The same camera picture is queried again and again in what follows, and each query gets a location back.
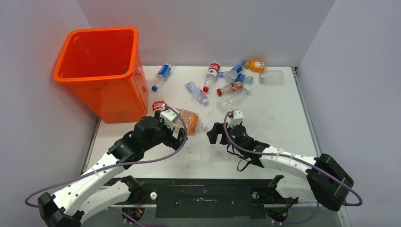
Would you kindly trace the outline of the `large crushed orange tea bottle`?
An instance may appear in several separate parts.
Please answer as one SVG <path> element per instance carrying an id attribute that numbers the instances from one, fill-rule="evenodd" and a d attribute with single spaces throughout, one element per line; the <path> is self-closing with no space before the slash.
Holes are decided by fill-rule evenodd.
<path id="1" fill-rule="evenodd" d="M 196 133 L 207 131 L 208 125 L 206 123 L 203 123 L 200 117 L 195 112 L 180 108 L 177 108 L 176 110 L 179 112 L 181 118 L 184 120 L 184 123 L 187 127 L 188 135 L 195 135 Z"/>

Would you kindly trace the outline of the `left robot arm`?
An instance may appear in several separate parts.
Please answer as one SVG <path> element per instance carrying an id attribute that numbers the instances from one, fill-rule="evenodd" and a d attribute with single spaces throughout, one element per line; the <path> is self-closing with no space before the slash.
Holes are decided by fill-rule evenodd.
<path id="1" fill-rule="evenodd" d="M 83 175 L 64 183 L 64 188 L 52 194 L 44 192 L 38 198 L 38 208 L 45 224 L 48 227 L 79 227 L 112 205 L 138 202 L 140 185 L 132 176 L 123 177 L 106 189 L 101 187 L 132 165 L 142 164 L 144 153 L 155 146 L 164 144 L 175 152 L 182 149 L 188 139 L 187 127 L 182 126 L 178 136 L 174 137 L 177 120 L 183 121 L 183 118 L 172 107 L 143 117 Z"/>

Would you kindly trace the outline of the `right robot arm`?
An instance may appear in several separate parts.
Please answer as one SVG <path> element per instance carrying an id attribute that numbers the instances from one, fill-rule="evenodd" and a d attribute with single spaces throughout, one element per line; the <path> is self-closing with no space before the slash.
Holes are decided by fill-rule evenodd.
<path id="1" fill-rule="evenodd" d="M 279 179 L 268 188 L 267 195 L 272 202 L 284 198 L 311 199 L 332 211 L 346 205 L 354 181 L 330 155 L 311 157 L 286 152 L 250 137 L 241 124 L 225 129 L 223 123 L 216 122 L 206 135 L 210 144 L 216 144 L 221 135 L 220 144 L 233 146 L 232 154 L 245 160 L 247 165 L 292 175 L 292 178 Z"/>

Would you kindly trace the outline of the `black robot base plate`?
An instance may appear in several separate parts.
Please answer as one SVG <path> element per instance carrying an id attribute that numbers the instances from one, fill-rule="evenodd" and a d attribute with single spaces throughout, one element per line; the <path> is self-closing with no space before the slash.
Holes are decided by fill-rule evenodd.
<path id="1" fill-rule="evenodd" d="M 287 208 L 298 201 L 276 191 L 274 179 L 138 178 L 121 205 L 156 208 L 156 218 L 264 218 L 264 207 Z"/>

